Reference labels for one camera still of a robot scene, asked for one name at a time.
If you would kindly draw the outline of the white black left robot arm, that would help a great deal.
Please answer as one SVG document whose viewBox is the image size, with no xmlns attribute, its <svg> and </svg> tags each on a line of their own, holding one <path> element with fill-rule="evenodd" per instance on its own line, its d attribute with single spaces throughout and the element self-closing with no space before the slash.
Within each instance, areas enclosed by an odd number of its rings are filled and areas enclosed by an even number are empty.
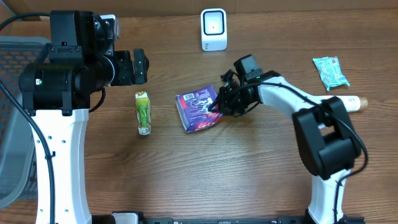
<svg viewBox="0 0 398 224">
<path fill-rule="evenodd" d="M 37 223 L 138 224 L 139 212 L 92 215 L 85 188 L 85 134 L 91 94 L 141 85 L 149 61 L 142 49 L 117 51 L 115 15 L 52 11 L 51 41 L 19 78 L 31 122 L 37 167 Z"/>
</svg>

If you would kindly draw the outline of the green yellow snack packet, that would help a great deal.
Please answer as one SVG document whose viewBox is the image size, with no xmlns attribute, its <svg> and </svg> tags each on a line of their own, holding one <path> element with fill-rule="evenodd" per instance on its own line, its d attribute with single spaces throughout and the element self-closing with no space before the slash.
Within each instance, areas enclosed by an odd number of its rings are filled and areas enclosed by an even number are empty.
<svg viewBox="0 0 398 224">
<path fill-rule="evenodd" d="M 146 91 L 139 91 L 136 97 L 136 113 L 138 121 L 138 132 L 140 135 L 146 136 L 151 133 L 151 110 L 150 99 Z"/>
</svg>

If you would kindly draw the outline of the white tube gold cap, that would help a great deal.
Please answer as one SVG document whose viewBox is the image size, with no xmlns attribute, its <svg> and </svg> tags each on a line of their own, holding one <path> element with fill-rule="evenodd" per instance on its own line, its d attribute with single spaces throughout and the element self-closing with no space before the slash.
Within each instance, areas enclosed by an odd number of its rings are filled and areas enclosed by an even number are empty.
<svg viewBox="0 0 398 224">
<path fill-rule="evenodd" d="M 368 108 L 368 99 L 358 96 L 338 96 L 347 112 L 364 111 Z"/>
</svg>

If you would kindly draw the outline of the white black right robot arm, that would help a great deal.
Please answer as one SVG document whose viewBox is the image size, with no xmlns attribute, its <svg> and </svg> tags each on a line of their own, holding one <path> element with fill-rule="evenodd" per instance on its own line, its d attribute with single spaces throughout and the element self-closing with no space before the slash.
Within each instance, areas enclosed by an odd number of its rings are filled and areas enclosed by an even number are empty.
<svg viewBox="0 0 398 224">
<path fill-rule="evenodd" d="M 357 157 L 364 152 L 346 104 L 338 96 L 313 96 L 289 84 L 279 73 L 264 72 L 252 55 L 234 63 L 221 76 L 220 87 L 208 111 L 235 118 L 257 105 L 271 106 L 293 122 L 298 152 L 312 175 L 307 223 L 349 223 L 343 214 L 343 194 Z"/>
</svg>

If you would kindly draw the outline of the purple pad package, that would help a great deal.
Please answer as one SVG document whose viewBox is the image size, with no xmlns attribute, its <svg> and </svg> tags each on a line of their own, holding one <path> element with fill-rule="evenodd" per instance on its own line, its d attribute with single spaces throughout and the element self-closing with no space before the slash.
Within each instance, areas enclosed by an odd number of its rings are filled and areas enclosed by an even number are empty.
<svg viewBox="0 0 398 224">
<path fill-rule="evenodd" d="M 177 110 L 187 133 L 209 128 L 220 120 L 222 113 L 208 111 L 216 97 L 213 85 L 176 96 Z"/>
</svg>

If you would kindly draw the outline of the teal wipes packet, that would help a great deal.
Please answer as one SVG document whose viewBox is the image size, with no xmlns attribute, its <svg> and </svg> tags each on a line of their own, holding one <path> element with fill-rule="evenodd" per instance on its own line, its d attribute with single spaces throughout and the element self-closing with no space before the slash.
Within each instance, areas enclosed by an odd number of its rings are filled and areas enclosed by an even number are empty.
<svg viewBox="0 0 398 224">
<path fill-rule="evenodd" d="M 318 70 L 326 91 L 341 85 L 350 86 L 349 81 L 341 71 L 338 57 L 313 58 L 312 61 Z"/>
</svg>

